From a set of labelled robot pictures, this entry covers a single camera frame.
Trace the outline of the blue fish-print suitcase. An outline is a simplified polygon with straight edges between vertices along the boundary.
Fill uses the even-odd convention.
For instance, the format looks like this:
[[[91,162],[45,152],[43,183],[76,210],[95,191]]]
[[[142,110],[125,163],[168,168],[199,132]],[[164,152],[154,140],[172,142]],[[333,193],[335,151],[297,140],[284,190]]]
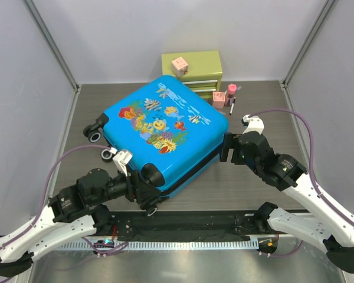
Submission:
[[[228,120],[171,75],[163,75],[105,109],[83,134],[131,152],[140,182],[130,194],[153,215],[219,158]]]

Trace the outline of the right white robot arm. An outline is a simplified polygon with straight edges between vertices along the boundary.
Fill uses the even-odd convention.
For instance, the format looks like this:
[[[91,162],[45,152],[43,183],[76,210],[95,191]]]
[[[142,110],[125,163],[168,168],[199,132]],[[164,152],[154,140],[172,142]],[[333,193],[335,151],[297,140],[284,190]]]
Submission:
[[[264,183],[298,201],[317,221],[288,213],[266,202],[246,221],[247,229],[291,234],[324,252],[331,263],[354,274],[354,215],[336,202],[318,184],[312,174],[293,156],[275,153],[266,137],[256,131],[245,134],[227,133],[220,160],[246,165]]]

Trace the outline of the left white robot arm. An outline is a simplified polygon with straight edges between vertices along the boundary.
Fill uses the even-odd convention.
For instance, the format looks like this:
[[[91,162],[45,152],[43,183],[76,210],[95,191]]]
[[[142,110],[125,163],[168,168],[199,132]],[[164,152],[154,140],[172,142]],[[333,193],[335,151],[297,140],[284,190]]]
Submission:
[[[114,219],[105,202],[125,196],[143,204],[159,193],[138,172],[112,178],[103,169],[90,170],[52,197],[38,216],[0,236],[0,276],[21,274],[45,254],[77,238],[111,233]]]

